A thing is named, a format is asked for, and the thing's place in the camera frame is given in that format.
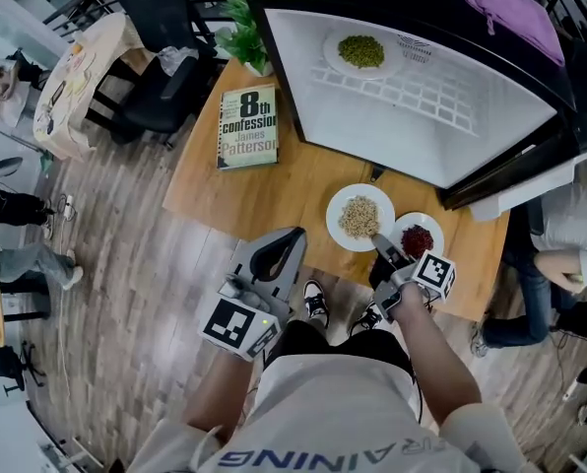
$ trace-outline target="plastic bag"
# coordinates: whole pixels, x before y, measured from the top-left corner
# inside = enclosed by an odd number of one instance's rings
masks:
[[[163,67],[163,71],[168,77],[173,77],[173,74],[182,64],[182,61],[189,56],[198,59],[199,52],[197,49],[189,49],[188,47],[182,47],[178,50],[176,47],[169,46],[157,54],[160,66]]]

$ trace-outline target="green leaves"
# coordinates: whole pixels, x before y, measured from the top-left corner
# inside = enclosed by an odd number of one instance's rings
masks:
[[[222,28],[215,32],[215,40],[241,63],[249,63],[263,72],[267,63],[267,49],[245,0],[227,0],[222,14],[236,22],[236,32]]]

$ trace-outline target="black shorts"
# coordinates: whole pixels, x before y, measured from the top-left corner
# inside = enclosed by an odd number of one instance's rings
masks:
[[[414,370],[410,358],[396,337],[389,331],[382,329],[362,331],[353,335],[343,344],[332,347],[312,325],[302,320],[292,320],[287,324],[281,338],[272,349],[265,363],[265,368],[281,356],[295,354],[342,354],[375,359],[404,370],[414,380]]]

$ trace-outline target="white plate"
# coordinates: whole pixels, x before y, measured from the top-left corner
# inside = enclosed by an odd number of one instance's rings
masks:
[[[326,227],[334,241],[347,250],[352,252],[367,252],[374,249],[370,238],[353,238],[346,235],[346,232],[340,228],[340,218],[344,207],[351,198],[356,196],[365,196],[374,203],[377,208],[377,218],[379,220],[379,232],[382,235],[389,236],[394,226],[394,205],[392,201],[378,187],[369,184],[353,184],[340,189],[329,202],[326,209]]]
[[[419,225],[425,228],[431,233],[433,238],[433,252],[437,256],[441,256],[444,253],[444,234],[440,224],[432,217],[422,212],[410,212],[405,216],[401,216],[396,223],[394,223],[394,229],[390,235],[390,241],[394,243],[401,251],[403,250],[403,244],[401,239],[403,238],[403,232],[407,228],[411,228],[413,225]]]
[[[352,63],[345,61],[338,50],[342,40],[352,35],[369,35],[373,36],[382,46],[385,55],[383,63],[378,67],[358,68]],[[338,72],[356,77],[358,79],[385,79],[393,76],[403,63],[403,54],[401,48],[392,34],[380,33],[377,30],[365,29],[344,29],[331,32],[324,40],[324,58]]]

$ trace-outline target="white t-shirt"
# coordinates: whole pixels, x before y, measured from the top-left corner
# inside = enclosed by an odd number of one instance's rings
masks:
[[[0,96],[3,84],[16,83],[11,95],[6,100],[0,100],[0,120],[10,128],[18,126],[31,91],[31,83],[11,79],[11,71],[15,64],[13,60],[0,60],[0,67],[5,70],[5,75],[0,80]]]
[[[545,232],[532,235],[539,251],[578,249],[582,280],[587,286],[587,187],[567,184],[541,200]]]
[[[128,473],[537,471],[501,410],[460,408],[437,436],[417,423],[412,389],[403,370],[380,361],[284,356],[263,373],[254,409],[228,444],[214,438],[218,429],[162,420]]]

